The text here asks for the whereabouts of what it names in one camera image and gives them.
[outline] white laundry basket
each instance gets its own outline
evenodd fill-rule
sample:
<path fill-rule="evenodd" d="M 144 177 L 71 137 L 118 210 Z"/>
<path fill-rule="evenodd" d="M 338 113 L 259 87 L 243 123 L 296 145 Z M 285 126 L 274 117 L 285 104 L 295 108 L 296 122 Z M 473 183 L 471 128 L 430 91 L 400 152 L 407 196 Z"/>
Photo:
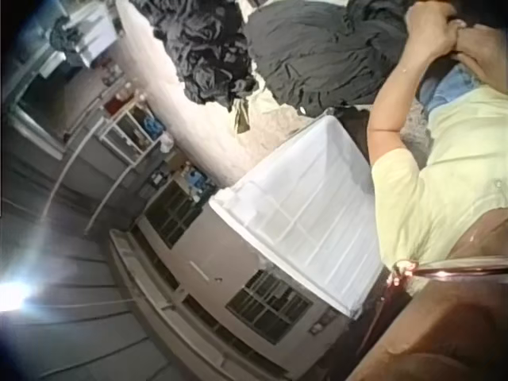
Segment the white laundry basket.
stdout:
<path fill-rule="evenodd" d="M 331 306 L 357 316 L 379 273 L 370 167 L 341 123 L 317 119 L 210 205 Z"/>

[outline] light yellow top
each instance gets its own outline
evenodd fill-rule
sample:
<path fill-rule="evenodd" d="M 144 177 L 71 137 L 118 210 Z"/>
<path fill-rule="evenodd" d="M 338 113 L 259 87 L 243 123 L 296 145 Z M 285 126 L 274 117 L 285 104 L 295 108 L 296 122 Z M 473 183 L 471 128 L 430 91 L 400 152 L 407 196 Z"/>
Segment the light yellow top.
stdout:
<path fill-rule="evenodd" d="M 508 207 L 508 96 L 481 86 L 433 110 L 423 170 L 396 149 L 372 168 L 383 262 L 444 260 L 489 210 Z"/>

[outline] white wall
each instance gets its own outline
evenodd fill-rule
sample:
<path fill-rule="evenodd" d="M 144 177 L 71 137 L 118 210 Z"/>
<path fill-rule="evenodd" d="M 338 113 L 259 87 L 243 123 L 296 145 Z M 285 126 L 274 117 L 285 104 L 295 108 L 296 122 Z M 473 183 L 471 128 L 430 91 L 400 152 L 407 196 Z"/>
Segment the white wall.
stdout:
<path fill-rule="evenodd" d="M 284 274 L 281 277 L 313 305 L 277 345 L 263 339 L 231 314 L 225 308 L 227 302 L 264 265 L 258 252 L 208 206 L 172 250 L 167 248 L 148 220 L 141 220 L 139 226 L 161 260 L 180 281 L 181 288 L 237 337 L 286 368 L 290 376 L 296 378 L 304 373 L 343 332 L 347 319 L 338 318 L 317 336 L 309 334 L 308 329 L 328 305 Z"/>

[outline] hand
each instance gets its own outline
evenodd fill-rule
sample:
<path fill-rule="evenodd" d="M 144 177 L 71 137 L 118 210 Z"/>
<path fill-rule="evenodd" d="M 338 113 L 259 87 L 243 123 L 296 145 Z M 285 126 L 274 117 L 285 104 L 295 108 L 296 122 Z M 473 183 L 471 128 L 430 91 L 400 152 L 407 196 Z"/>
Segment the hand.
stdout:
<path fill-rule="evenodd" d="M 461 29 L 457 40 L 457 60 L 497 91 L 508 94 L 508 35 L 484 25 Z"/>
<path fill-rule="evenodd" d="M 465 23 L 448 22 L 456 9 L 447 2 L 416 2 L 406 15 L 409 39 L 406 50 L 415 59 L 432 62 L 450 53 L 457 42 L 457 32 Z"/>

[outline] woman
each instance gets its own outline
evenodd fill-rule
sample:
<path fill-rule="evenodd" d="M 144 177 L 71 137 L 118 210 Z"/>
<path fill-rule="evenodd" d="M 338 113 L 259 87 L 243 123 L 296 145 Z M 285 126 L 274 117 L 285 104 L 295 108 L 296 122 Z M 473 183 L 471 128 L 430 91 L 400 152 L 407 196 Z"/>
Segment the woman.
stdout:
<path fill-rule="evenodd" d="M 410 9 L 404 53 L 369 120 L 379 247 L 388 267 L 401 259 L 464 256 L 485 240 L 496 247 L 484 255 L 508 253 L 506 35 L 448 21 L 454 14 L 444 2 L 417 2 Z M 400 130 L 427 69 L 448 54 L 460 63 L 420 88 L 433 138 L 420 171 Z"/>

